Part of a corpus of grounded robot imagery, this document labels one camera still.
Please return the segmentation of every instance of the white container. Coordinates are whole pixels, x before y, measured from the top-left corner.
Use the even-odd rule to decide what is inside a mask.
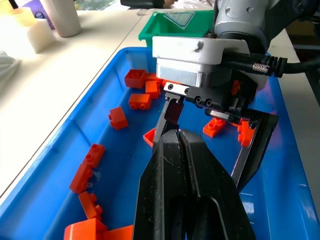
[[[60,37],[68,38],[81,32],[73,0],[40,0]]]

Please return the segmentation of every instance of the white table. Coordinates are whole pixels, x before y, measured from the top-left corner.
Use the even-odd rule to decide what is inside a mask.
[[[23,61],[0,95],[0,204],[112,57],[125,47],[146,46],[138,35],[153,11],[79,12],[81,34],[59,38],[44,53]],[[269,52],[298,61],[285,31],[272,41]],[[284,75],[280,86],[320,213],[319,106],[304,74]]]

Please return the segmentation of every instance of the green plastic bin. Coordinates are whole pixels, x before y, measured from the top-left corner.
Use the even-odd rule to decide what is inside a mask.
[[[152,47],[152,37],[203,37],[213,24],[213,10],[154,12],[139,34]]]

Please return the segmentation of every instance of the black screw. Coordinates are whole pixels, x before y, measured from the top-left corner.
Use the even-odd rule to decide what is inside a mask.
[[[210,107],[212,105],[212,100],[208,99],[207,101],[205,101],[205,105],[207,105],[208,107]]]
[[[201,103],[201,97],[197,96],[197,97],[195,98],[195,102],[196,102],[197,104]]]

